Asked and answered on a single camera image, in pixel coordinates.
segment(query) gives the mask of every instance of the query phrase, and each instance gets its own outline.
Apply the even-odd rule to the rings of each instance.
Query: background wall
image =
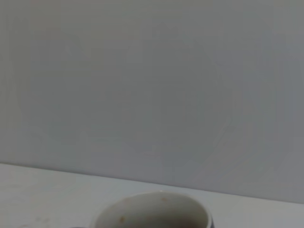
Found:
[[[1,4],[1,162],[304,203],[302,1]]]

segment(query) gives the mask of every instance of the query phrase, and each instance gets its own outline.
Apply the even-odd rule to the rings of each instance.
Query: gray wall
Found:
[[[301,1],[1,5],[1,162],[304,203]]]

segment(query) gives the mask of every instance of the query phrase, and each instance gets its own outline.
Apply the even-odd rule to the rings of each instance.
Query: stain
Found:
[[[124,221],[125,221],[125,217],[124,217],[124,216],[122,216],[122,217],[119,219],[119,222],[123,224],[123,223],[124,223]]]
[[[43,220],[43,223],[48,223],[49,222],[49,218],[45,218],[44,220]]]

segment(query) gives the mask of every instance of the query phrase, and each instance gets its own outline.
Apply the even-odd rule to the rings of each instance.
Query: table surface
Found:
[[[302,204],[0,164],[0,228],[88,227],[110,203],[158,190],[201,201],[216,228],[304,227]]]

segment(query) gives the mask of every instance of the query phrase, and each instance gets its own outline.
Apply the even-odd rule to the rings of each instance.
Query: white mug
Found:
[[[209,211],[183,194],[152,192],[124,198],[97,214],[89,228],[214,228]]]

